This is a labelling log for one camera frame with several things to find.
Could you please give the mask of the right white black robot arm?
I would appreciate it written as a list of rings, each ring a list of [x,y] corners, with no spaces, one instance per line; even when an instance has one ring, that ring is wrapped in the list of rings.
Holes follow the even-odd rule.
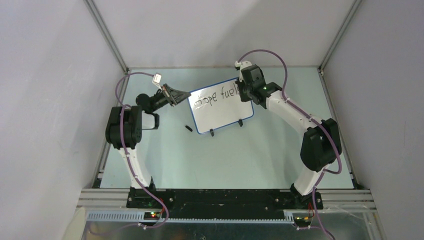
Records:
[[[332,119],[316,118],[297,106],[284,89],[274,82],[267,83],[263,71],[249,61],[237,61],[234,64],[239,72],[236,85],[242,102],[253,102],[282,118],[302,137],[300,159],[303,168],[292,188],[291,204],[304,209],[311,202],[310,193],[318,186],[329,166],[337,162],[340,174],[342,170],[341,139],[337,122]]]

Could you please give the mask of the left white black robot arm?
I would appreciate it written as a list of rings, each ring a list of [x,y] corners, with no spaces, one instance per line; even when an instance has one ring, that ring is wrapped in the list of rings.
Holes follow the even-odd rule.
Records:
[[[156,93],[149,96],[141,93],[136,97],[135,105],[124,104],[111,108],[105,128],[106,142],[118,150],[126,163],[130,176],[130,187],[135,190],[144,189],[138,201],[145,208],[153,208],[158,202],[158,194],[150,189],[153,177],[146,167],[145,161],[138,156],[137,145],[141,143],[144,131],[157,130],[160,126],[160,115],[156,113],[162,107],[176,105],[187,100],[192,94],[176,90],[168,84],[159,87]]]

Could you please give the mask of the black marker cap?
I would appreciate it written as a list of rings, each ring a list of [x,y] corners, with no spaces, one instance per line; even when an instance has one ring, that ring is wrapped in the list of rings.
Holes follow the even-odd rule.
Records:
[[[185,125],[184,127],[185,127],[187,130],[189,130],[190,132],[193,132],[193,129],[192,129],[190,126]]]

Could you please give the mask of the blue framed whiteboard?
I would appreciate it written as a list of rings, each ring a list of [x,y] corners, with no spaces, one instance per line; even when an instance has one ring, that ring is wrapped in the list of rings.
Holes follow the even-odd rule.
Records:
[[[241,101],[236,80],[231,78],[190,92],[187,100],[198,134],[208,134],[254,116],[253,102]]]

